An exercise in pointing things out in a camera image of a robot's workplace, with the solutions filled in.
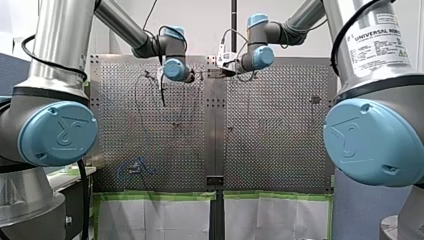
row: universal robots logo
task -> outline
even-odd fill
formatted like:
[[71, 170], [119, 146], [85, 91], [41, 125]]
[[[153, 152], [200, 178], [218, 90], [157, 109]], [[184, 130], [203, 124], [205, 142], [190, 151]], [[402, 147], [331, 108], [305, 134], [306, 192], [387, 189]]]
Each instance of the universal robots logo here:
[[58, 124], [61, 131], [57, 136], [57, 144], [62, 147], [68, 147], [63, 148], [63, 150], [76, 150], [76, 148], [69, 148], [72, 144], [72, 132], [82, 131], [87, 122], [80, 119], [61, 117]]

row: vertical metal pole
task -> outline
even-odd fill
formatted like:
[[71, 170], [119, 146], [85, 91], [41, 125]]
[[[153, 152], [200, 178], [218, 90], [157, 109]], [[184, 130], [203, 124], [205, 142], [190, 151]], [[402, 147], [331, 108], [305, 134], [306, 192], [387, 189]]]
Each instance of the vertical metal pole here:
[[[231, 0], [231, 29], [237, 31], [237, 0]], [[237, 34], [231, 32], [231, 51], [237, 52]]]

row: pegboard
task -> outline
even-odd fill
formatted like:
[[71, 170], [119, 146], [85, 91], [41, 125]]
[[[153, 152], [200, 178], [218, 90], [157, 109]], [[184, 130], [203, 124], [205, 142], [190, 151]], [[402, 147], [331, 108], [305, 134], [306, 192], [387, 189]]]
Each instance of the pegboard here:
[[164, 107], [157, 59], [92, 56], [96, 191], [205, 191], [210, 175], [223, 176], [226, 190], [331, 190], [322, 140], [336, 92], [328, 59], [277, 58], [248, 83], [213, 78], [206, 57], [187, 62], [196, 81], [166, 82]]
[[98, 100], [92, 108], [97, 108], [101, 155], [94, 163], [101, 165], [96, 191], [180, 192], [206, 187], [205, 66], [191, 64], [198, 73], [192, 84], [165, 81], [163, 106], [156, 62], [108, 55], [92, 62], [92, 77], [98, 83], [91, 88], [91, 100]]
[[227, 84], [225, 189], [331, 191], [322, 126], [336, 93], [327, 59], [279, 58]]

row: white wall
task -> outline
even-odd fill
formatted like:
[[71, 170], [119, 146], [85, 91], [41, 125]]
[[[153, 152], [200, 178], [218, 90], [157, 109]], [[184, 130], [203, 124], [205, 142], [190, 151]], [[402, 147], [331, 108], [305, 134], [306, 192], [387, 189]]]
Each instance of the white wall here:
[[[154, 0], [116, 0], [130, 16], [141, 26]], [[303, 3], [304, 0], [239, 0], [238, 1], [238, 29], [246, 34], [246, 23], [249, 16], [263, 12], [271, 20], [285, 21]], [[181, 25], [186, 29], [186, 38], [189, 43], [189, 55], [216, 54], [219, 40], [223, 32], [230, 28], [231, 23], [230, 0], [184, 0], [176, 3], [171, 0], [158, 0], [147, 29], [156, 32], [164, 24]], [[404, 40], [407, 44], [411, 62], [418, 67], [419, 59], [423, 61], [424, 37], [421, 24], [422, 0], [403, 0], [395, 3], [395, 10], [401, 25]], [[130, 47], [114, 33], [111, 33], [111, 53], [131, 54]], [[287, 50], [273, 46], [277, 56], [295, 57], [328, 57], [331, 51], [327, 25], [309, 34], [302, 46], [289, 47]]]
[[[22, 38], [21, 35], [35, 32], [36, 20], [32, 19], [37, 13], [37, 8], [34, 7], [37, 1], [0, 0], [0, 32], [10, 28], [14, 38]], [[116, 1], [142, 26], [154, 0]], [[247, 19], [254, 13], [267, 13], [271, 20], [285, 21], [302, 3], [303, 0], [239, 0], [239, 31], [246, 34]], [[423, 0], [397, 1], [394, 6], [411, 61], [418, 70], [424, 71]], [[189, 44], [189, 55], [214, 55], [222, 34], [231, 26], [230, 10], [231, 0], [158, 0], [147, 29], [157, 32], [161, 25], [183, 26]], [[16, 29], [24, 29], [25, 34]], [[97, 19], [93, 22], [91, 36], [89, 54], [131, 54], [130, 47]], [[230, 36], [227, 36], [227, 44], [229, 46]], [[287, 50], [279, 46], [273, 48], [277, 56], [328, 57], [331, 51], [328, 27], [323, 26], [311, 32], [302, 46]]]

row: gray surface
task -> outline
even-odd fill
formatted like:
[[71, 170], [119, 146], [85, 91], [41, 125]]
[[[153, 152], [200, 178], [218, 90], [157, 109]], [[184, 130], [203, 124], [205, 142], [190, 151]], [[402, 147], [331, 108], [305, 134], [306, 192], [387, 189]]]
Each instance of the gray surface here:
[[333, 239], [378, 239], [381, 221], [399, 214], [409, 192], [410, 187], [395, 189], [365, 186], [337, 170]]
[[[111, 55], [96, 58], [99, 66], [93, 69], [99, 72], [92, 74], [91, 100], [99, 98], [99, 106], [92, 108], [98, 114], [98, 150], [103, 161], [95, 176], [96, 191], [206, 189], [201, 80], [206, 61], [199, 59], [204, 63], [190, 64], [188, 59], [196, 72], [202, 72], [194, 83], [164, 84], [163, 107], [156, 82], [144, 76], [149, 71], [156, 77], [157, 59]], [[147, 170], [130, 174], [128, 167], [139, 157], [144, 158]]]
[[28, 77], [29, 62], [0, 53], [0, 96], [12, 95], [13, 86]]
[[229, 81], [225, 189], [330, 191], [322, 126], [335, 81], [328, 59], [312, 58], [278, 58], [252, 82]]

